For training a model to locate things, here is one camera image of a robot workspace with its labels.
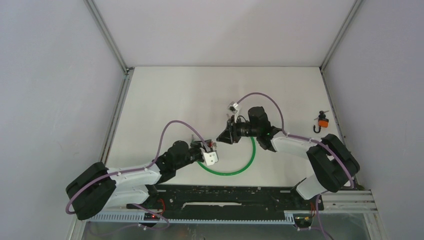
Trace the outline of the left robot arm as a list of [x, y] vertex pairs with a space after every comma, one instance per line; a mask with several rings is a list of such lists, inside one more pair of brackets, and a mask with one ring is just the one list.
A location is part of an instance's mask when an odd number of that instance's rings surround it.
[[194, 162], [207, 163], [205, 156], [213, 156], [215, 144], [211, 139], [187, 143], [176, 141], [157, 158], [153, 166], [130, 172], [125, 168], [107, 168], [96, 162], [75, 178], [65, 189], [73, 213], [79, 220], [87, 220], [103, 209], [129, 204], [153, 208], [158, 202], [155, 185], [169, 181], [177, 170]]

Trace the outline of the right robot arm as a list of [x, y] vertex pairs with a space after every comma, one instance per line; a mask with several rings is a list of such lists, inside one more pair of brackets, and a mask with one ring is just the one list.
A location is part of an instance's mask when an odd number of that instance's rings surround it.
[[313, 174], [300, 181], [290, 196], [295, 208], [304, 209], [315, 196], [325, 192], [336, 193], [346, 183], [354, 186], [353, 177], [360, 171], [360, 165], [336, 135], [329, 133], [315, 140], [284, 134], [281, 128], [271, 124], [262, 106], [250, 108], [247, 120], [239, 114], [237, 103], [231, 103], [228, 110], [232, 115], [217, 137], [218, 142], [232, 145], [242, 137], [255, 138], [266, 151], [288, 153], [309, 161]]

